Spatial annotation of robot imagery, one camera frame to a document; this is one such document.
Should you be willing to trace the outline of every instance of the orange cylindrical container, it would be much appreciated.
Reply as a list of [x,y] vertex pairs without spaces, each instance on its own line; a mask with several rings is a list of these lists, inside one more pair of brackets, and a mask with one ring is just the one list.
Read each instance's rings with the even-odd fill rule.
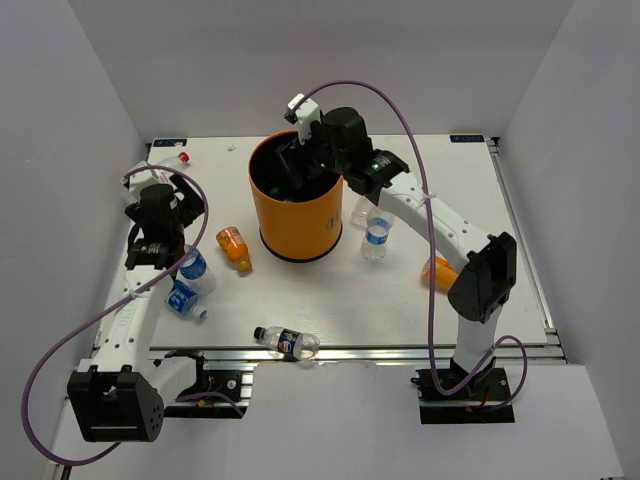
[[[430,261],[427,260],[422,269],[422,277],[427,286],[429,285],[430,270]],[[436,288],[443,292],[448,292],[457,278],[458,274],[451,264],[442,257],[436,257]]]
[[280,167],[275,150],[295,135],[279,133],[258,145],[249,161],[249,178],[267,249],[284,260],[309,262],[329,253],[340,240],[343,181],[337,174],[326,173],[313,185],[313,198],[300,201],[293,198],[294,193],[291,198],[274,198],[278,188],[272,186],[284,184],[277,178]]

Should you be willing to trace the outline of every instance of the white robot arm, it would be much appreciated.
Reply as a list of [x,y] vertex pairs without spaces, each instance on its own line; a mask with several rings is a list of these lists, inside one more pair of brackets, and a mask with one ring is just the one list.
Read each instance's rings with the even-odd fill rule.
[[82,362],[67,384],[78,426],[89,442],[154,441],[165,406],[196,382],[194,358],[165,358],[159,364],[148,360],[173,279],[167,276],[136,293],[184,255],[184,228],[204,212],[202,199],[184,179],[174,175],[171,182],[177,189],[167,182],[151,182],[139,191],[139,201],[125,210],[134,226],[123,295],[134,298],[115,313],[98,353]]
[[[292,111],[301,99],[297,95],[285,114],[298,127],[299,138],[277,152],[291,185],[304,188],[318,172],[340,173],[352,190],[428,241],[426,199],[407,164],[391,152],[373,148],[364,119],[354,109],[341,107],[323,114],[307,99]],[[464,376],[493,345],[502,305],[515,284],[516,244],[507,233],[489,235],[439,198],[432,198],[431,206],[438,251],[459,274],[448,298],[459,316],[452,369]],[[493,362],[489,358],[476,368],[478,378]]]
[[[402,172],[394,177],[393,184],[380,191],[378,206],[393,213],[429,241],[424,195],[415,175]],[[481,252],[489,246],[489,234],[463,219],[439,198],[431,199],[431,208],[438,250],[456,273],[460,273],[469,263],[470,252]],[[458,340],[453,360],[464,371],[470,372],[493,345],[501,311],[502,306],[496,308],[484,324],[458,314]],[[480,370],[490,361],[486,360]]]

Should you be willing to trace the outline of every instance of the white table surface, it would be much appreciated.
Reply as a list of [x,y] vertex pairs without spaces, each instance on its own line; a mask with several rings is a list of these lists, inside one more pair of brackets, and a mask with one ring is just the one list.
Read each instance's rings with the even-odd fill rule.
[[[508,367],[511,385],[521,367]],[[261,364],[242,420],[166,419],[152,444],[124,444],[71,480],[563,479],[622,476],[581,366],[533,366],[504,425],[420,425],[413,367]],[[67,405],[54,445],[82,440]]]
[[[376,148],[394,152],[417,172],[416,160],[404,136],[373,136]],[[431,190],[462,216],[487,232],[513,234],[494,167],[484,143],[451,143],[447,135],[421,135]],[[308,264],[292,264],[271,255],[262,244],[249,187],[248,160],[261,138],[191,138],[185,147],[152,148],[149,161],[185,151],[191,157],[185,172],[204,188],[211,206],[207,233],[199,247],[218,285],[202,298],[209,316],[203,323],[183,321],[166,310],[156,327],[157,348],[255,347],[257,326],[280,325],[317,335],[322,345],[408,346],[427,339],[428,289],[420,271],[428,244],[396,221],[387,256],[378,264],[364,260],[363,237],[349,222],[357,195],[345,184],[343,234],[333,252]],[[186,230],[193,240],[201,220]],[[249,245],[254,271],[240,277],[225,261],[216,240],[224,227],[236,225]],[[123,260],[108,302],[122,295]],[[510,333],[527,344],[546,343],[543,316],[522,257],[517,283],[498,323],[497,336]],[[438,345],[455,344],[457,314],[443,294],[436,296]],[[103,331],[108,331],[106,319]]]

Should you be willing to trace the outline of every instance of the white backdrop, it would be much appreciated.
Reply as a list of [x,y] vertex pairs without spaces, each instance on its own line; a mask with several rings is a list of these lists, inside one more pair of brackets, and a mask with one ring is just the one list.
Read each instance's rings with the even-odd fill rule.
[[[53,343],[101,310],[127,225],[119,176],[144,146],[65,0],[1,10],[0,476],[38,479],[46,461],[20,426],[22,388]],[[36,383],[31,414],[47,445],[90,345],[67,345]]]
[[578,0],[505,132],[503,166],[570,360],[640,478],[640,4]]
[[[500,135],[573,0],[70,0],[143,138],[267,135],[299,91],[354,78],[416,133]],[[371,133],[400,133],[340,87]]]

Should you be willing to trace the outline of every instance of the orange bin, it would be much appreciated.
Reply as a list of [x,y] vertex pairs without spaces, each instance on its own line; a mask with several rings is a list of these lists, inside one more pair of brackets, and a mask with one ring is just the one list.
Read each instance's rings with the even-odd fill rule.
[[340,240],[343,181],[337,174],[325,173],[314,183],[311,199],[287,199],[286,193],[274,198],[274,189],[279,191],[275,185],[286,188],[275,150],[295,135],[279,133],[258,145],[249,160],[249,178],[267,249],[284,260],[310,262],[331,252]]

